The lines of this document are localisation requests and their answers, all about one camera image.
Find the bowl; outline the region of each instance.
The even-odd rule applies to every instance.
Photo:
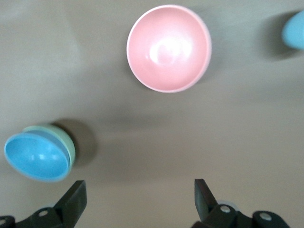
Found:
[[[183,91],[203,76],[211,58],[211,38],[190,9],[163,5],[144,13],[132,27],[127,59],[137,79],[164,93]]]
[[[286,22],[282,39],[287,46],[304,50],[304,11],[295,14]]]
[[[39,125],[26,127],[25,129],[23,129],[23,132],[34,131],[34,130],[47,132],[53,135],[54,137],[56,137],[67,149],[71,162],[70,168],[73,167],[76,156],[75,145],[71,137],[64,130],[51,124],[39,124]]]
[[[10,137],[4,153],[14,169],[38,181],[60,181],[70,171],[67,149],[56,137],[43,131],[22,132]]]

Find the pink bowl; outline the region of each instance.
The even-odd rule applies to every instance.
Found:
[[[194,85],[211,57],[211,38],[188,8],[158,6],[144,13],[128,37],[127,57],[137,79],[150,89],[174,93]]]

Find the green bowl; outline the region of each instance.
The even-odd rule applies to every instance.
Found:
[[[44,131],[47,132],[54,137],[56,137],[60,142],[64,145],[64,147],[67,149],[67,152],[70,157],[70,169],[72,168],[74,161],[75,161],[75,145],[71,139],[71,137],[61,128],[51,125],[51,124],[39,124],[35,126],[30,126],[26,127],[23,129],[23,132],[28,132],[28,131]]]

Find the screw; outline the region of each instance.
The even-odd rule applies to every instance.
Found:
[[[261,213],[260,214],[260,217],[266,221],[271,221],[272,220],[272,217],[270,215],[268,215],[267,213]]]
[[[221,206],[220,209],[221,209],[221,211],[223,211],[225,213],[229,213],[231,211],[230,208],[228,206],[225,206],[225,205]]]
[[[43,211],[41,211],[39,214],[38,214],[38,216],[39,217],[43,217],[43,216],[45,216],[45,215],[47,215],[48,214],[48,211],[47,210],[43,210]]]

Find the blue bowl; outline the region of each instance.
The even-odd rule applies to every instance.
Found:
[[[304,11],[297,13],[286,22],[282,39],[287,46],[304,50]]]
[[[65,146],[46,132],[29,131],[14,135],[6,141],[4,153],[14,169],[38,181],[60,181],[70,171]]]

